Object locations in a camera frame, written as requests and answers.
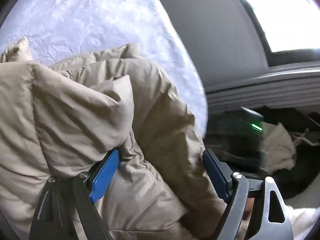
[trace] white bedsheet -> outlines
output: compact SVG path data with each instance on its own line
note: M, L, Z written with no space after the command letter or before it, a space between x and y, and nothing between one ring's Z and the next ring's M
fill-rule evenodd
M320 217L320 207L293 209L286 206L286 211L292 226L293 240L305 239Z
M44 65L129 42L170 75L205 135L207 104L197 71L159 0L19 0L0 29L0 51L27 36Z

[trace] window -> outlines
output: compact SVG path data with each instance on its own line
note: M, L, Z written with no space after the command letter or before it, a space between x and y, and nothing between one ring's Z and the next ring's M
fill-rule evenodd
M320 60L320 10L312 0L241 0L270 66Z

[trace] beige puffer jacket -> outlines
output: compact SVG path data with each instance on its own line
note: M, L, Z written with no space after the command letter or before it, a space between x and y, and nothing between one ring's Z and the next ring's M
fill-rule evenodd
M115 147L121 163L97 202L114 239L212 234L225 205L202 165L195 117L136 44L46 67L23 38L0 62L0 208L22 240L48 178L87 171Z

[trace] metal screw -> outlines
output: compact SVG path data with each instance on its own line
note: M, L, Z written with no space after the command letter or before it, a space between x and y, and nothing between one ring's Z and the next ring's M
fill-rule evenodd
M266 182L268 182L268 183L274 183L275 180L274 180L273 178L271 178L271 177L266 177Z
M88 177L89 176L89 173L87 173L86 171L83 171L83 172L81 172L80 174L79 174L79 177L81 178L81 179L85 179L86 177Z
M234 176L236 179L241 179L241 178L242 178L242 175L241 175L241 173L239 173L239 172L234 172L234 173L232 174L232 176Z
M48 182L49 182L49 183L53 183L53 182L55 182L55 180L56 180L56 179L55 179L54 177L50 177L50 178L48 179Z

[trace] green led light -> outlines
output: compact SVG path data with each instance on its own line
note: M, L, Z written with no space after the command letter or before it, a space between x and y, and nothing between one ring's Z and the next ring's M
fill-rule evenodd
M258 130L259 132L262 132L262 128L261 127L258 127L257 125L255 124L251 124L253 128L255 128L256 130Z

